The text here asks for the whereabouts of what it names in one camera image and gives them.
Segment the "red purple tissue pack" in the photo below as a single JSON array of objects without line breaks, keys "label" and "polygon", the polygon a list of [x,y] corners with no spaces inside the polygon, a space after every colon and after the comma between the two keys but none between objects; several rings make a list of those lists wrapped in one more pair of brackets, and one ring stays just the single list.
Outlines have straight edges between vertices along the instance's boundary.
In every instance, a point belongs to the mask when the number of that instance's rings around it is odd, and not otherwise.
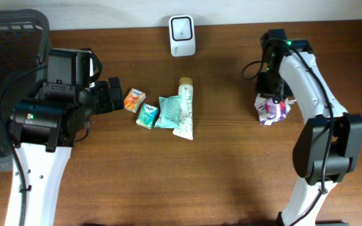
[{"label": "red purple tissue pack", "polygon": [[260,124],[270,126],[276,122],[285,120],[291,110],[291,105],[294,103],[296,103],[295,99],[285,99],[275,104],[272,98],[263,98],[258,94],[255,99],[255,108],[258,111]]}]

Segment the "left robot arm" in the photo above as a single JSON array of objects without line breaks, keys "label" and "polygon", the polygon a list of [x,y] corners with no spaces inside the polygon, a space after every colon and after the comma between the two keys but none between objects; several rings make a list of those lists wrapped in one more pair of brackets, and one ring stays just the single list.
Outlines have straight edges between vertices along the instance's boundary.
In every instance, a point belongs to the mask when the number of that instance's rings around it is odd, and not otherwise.
[{"label": "left robot arm", "polygon": [[5,123],[14,161],[5,225],[53,225],[77,133],[90,130],[91,116],[124,109],[120,80],[99,80],[91,49],[54,48],[44,69]]}]

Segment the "teal wet wipes pack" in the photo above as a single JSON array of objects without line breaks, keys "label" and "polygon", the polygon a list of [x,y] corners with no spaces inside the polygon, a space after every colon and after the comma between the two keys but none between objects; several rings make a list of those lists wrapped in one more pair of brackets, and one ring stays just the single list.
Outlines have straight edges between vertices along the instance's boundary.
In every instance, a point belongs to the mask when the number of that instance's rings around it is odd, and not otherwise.
[{"label": "teal wet wipes pack", "polygon": [[181,95],[159,97],[160,115],[154,127],[175,129],[179,126]]}]

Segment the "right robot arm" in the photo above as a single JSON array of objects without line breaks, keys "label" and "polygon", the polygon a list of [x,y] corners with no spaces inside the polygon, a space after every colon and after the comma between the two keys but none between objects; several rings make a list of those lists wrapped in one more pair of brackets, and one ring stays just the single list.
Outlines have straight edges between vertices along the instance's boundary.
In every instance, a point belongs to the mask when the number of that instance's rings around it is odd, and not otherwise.
[{"label": "right robot arm", "polygon": [[262,62],[255,90],[276,104],[295,97],[304,128],[293,148],[297,180],[276,225],[315,225],[329,192],[354,171],[362,143],[362,116],[349,114],[323,79],[307,40],[283,29],[261,37]]}]

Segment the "small teal tissue pack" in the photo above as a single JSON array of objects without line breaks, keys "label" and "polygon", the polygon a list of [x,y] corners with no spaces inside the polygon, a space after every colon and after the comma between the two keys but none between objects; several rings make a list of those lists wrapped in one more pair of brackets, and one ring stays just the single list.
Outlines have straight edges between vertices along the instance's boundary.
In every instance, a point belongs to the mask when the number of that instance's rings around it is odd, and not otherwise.
[{"label": "small teal tissue pack", "polygon": [[151,129],[155,123],[156,115],[158,114],[158,108],[149,104],[143,104],[136,124],[147,129]]}]

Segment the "white floral cream tube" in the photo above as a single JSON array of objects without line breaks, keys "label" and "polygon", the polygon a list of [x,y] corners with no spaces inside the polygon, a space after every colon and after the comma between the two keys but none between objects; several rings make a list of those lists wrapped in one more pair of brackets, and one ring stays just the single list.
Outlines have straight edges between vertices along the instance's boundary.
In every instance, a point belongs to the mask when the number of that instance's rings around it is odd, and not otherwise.
[{"label": "white floral cream tube", "polygon": [[179,125],[173,130],[173,134],[188,140],[193,140],[193,81],[189,77],[179,80],[178,94],[182,97],[180,104]]}]

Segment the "small orange tissue pack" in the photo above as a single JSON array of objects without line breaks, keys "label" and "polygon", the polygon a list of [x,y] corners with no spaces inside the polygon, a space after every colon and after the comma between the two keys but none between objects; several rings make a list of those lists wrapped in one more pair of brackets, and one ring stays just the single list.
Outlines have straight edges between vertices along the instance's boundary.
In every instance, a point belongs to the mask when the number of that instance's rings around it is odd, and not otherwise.
[{"label": "small orange tissue pack", "polygon": [[140,104],[146,98],[146,94],[138,89],[132,88],[124,99],[124,108],[136,113]]}]

